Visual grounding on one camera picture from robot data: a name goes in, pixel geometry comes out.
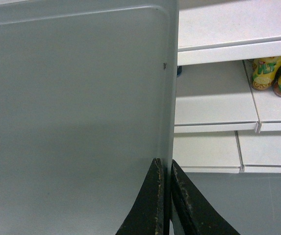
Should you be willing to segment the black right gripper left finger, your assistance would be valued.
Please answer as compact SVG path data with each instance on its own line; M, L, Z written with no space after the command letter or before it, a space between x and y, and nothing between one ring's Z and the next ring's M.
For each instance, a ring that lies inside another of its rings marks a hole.
M154 158L136 200L116 232L118 235L162 235L164 228L164 170Z

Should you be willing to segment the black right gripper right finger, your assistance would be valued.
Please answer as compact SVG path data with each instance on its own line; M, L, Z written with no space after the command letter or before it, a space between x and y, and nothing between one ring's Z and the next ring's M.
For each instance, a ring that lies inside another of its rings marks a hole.
M207 201L176 161L171 174L172 216L176 235L237 235Z

